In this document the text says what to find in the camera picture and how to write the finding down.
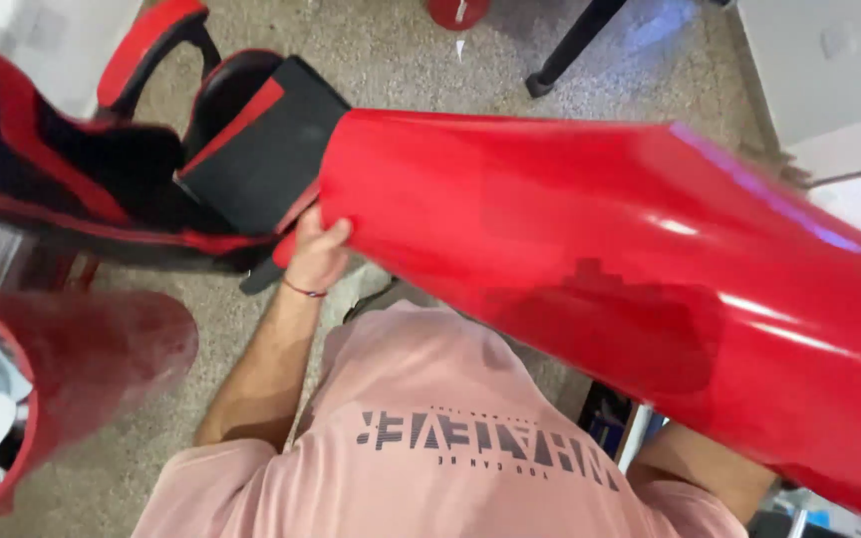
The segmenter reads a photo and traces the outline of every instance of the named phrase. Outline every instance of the person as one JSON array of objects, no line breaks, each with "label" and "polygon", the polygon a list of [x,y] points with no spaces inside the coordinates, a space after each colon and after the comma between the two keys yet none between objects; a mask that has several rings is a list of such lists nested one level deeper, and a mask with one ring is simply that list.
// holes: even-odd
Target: person
[{"label": "person", "polygon": [[347,220],[317,207],[243,356],[173,457],[136,538],[746,536],[769,470],[671,422],[626,476],[494,331],[397,302],[331,331],[284,452]]}]

